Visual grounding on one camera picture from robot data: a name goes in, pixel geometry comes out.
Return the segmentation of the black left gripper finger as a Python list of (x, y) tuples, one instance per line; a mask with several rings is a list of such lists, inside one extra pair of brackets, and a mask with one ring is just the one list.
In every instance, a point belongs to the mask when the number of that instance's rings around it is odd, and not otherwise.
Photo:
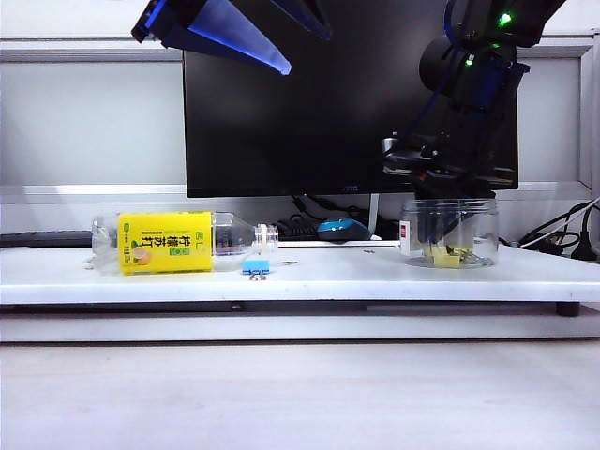
[(320, 1), (275, 0), (275, 5), (318, 38), (331, 38), (332, 28)]

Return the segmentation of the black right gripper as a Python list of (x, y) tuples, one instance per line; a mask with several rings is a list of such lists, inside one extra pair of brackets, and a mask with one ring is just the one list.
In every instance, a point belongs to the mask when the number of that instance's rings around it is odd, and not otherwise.
[(437, 245), (439, 199), (442, 237), (451, 248), (473, 246), (472, 199), (493, 199), (518, 184), (517, 107), (490, 111), (450, 105), (433, 135), (413, 133), (384, 141), (383, 172), (412, 185), (417, 239)]

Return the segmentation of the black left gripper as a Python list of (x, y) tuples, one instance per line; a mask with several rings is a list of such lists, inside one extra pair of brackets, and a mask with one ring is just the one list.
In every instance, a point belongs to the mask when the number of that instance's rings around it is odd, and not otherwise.
[(131, 35), (167, 48), (262, 65), (287, 76), (292, 64), (230, 1), (149, 1)]

